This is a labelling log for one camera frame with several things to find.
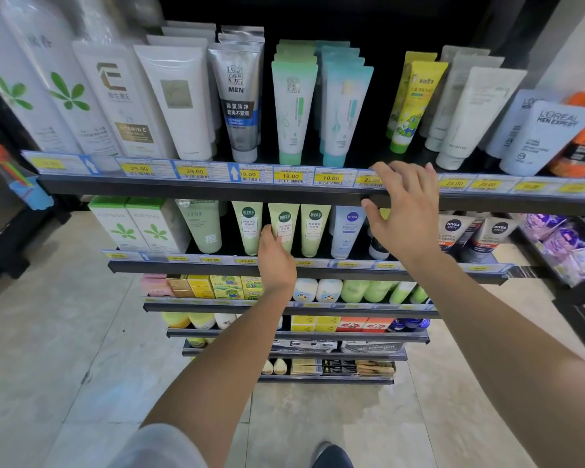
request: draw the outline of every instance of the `yellow price label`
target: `yellow price label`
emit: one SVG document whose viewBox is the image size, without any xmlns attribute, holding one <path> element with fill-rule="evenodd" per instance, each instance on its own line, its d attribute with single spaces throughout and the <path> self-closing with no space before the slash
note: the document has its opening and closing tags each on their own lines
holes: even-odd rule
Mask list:
<svg viewBox="0 0 585 468">
<path fill-rule="evenodd" d="M 110 259 L 128 259 L 126 253 L 106 253 L 106 256 Z"/>
<path fill-rule="evenodd" d="M 257 265 L 257 258 L 234 258 L 237 265 Z"/>
<path fill-rule="evenodd" d="M 273 173 L 275 180 L 283 180 L 285 182 L 303 182 L 303 172 L 292 171 L 277 171 Z"/>
<path fill-rule="evenodd" d="M 452 190 L 465 189 L 470 182 L 469 179 L 443 179 L 440 181 L 440 188 L 447 188 Z"/>
<path fill-rule="evenodd" d="M 260 171 L 255 169 L 241 169 L 241 178 L 248 180 L 259 180 Z"/>
<path fill-rule="evenodd" d="M 32 165 L 37 169 L 62 169 L 67 170 L 63 161 L 58 159 L 43 159 L 43 158 L 32 158 Z"/>
<path fill-rule="evenodd" d="M 515 186 L 514 190 L 522 190 L 524 192 L 537 192 L 538 190 L 542 190 L 546 187 L 546 182 L 520 182 L 517 186 Z"/>
<path fill-rule="evenodd" d="M 205 167 L 194 167 L 194 166 L 178 166 L 178 174 L 181 176 L 189 176 L 198 179 L 208 178 L 208 169 Z"/>
<path fill-rule="evenodd" d="M 328 174 L 324 172 L 317 172 L 314 174 L 314 182 L 329 182 L 332 184 L 342 184 L 344 174 Z"/>
<path fill-rule="evenodd" d="M 124 163 L 121 164 L 121 167 L 124 172 L 133 173 L 133 174 L 153 174 L 154 171 L 152 170 L 149 164 L 132 164 L 132 163 Z"/>
<path fill-rule="evenodd" d="M 585 192 L 585 184 L 566 184 L 557 189 L 563 193 L 579 193 Z"/>
<path fill-rule="evenodd" d="M 358 176 L 356 179 L 356 184 L 377 187 L 383 185 L 384 183 L 381 181 L 381 177 L 379 176 Z"/>
<path fill-rule="evenodd" d="M 475 190 L 496 190 L 502 183 L 502 180 L 496 179 L 477 179 L 470 188 Z"/>
</svg>

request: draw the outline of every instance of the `orange packaging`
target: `orange packaging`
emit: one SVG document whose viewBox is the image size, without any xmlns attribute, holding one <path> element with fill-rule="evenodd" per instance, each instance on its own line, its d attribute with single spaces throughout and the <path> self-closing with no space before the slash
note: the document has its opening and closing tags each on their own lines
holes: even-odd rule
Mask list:
<svg viewBox="0 0 585 468">
<path fill-rule="evenodd" d="M 337 332 L 359 332 L 368 320 L 368 317 L 342 317 L 336 327 Z"/>
<path fill-rule="evenodd" d="M 362 331 L 383 333 L 390 327 L 393 321 L 394 318 L 370 317 L 362 327 Z"/>
<path fill-rule="evenodd" d="M 585 107 L 585 92 L 575 93 L 567 103 Z M 548 168 L 559 177 L 585 177 L 585 128 L 551 161 Z"/>
</svg>

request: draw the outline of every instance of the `right hand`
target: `right hand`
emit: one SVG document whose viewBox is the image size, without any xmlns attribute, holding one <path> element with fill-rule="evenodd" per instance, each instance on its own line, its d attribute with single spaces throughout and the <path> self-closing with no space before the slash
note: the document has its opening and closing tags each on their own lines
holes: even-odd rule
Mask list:
<svg viewBox="0 0 585 468">
<path fill-rule="evenodd" d="M 271 225 L 260 234 L 257 247 L 257 266 L 265 292 L 282 291 L 290 298 L 297 282 L 297 266 L 294 258 L 282 246 L 282 237 L 273 238 Z"/>
<path fill-rule="evenodd" d="M 378 162 L 371 169 L 381 177 L 391 204 L 390 215 L 384 220 L 374 203 L 367 198 L 362 200 L 373 236 L 406 267 L 440 252 L 440 187 L 431 163 L 422 168 L 401 161 L 393 161 L 389 166 Z"/>
</svg>

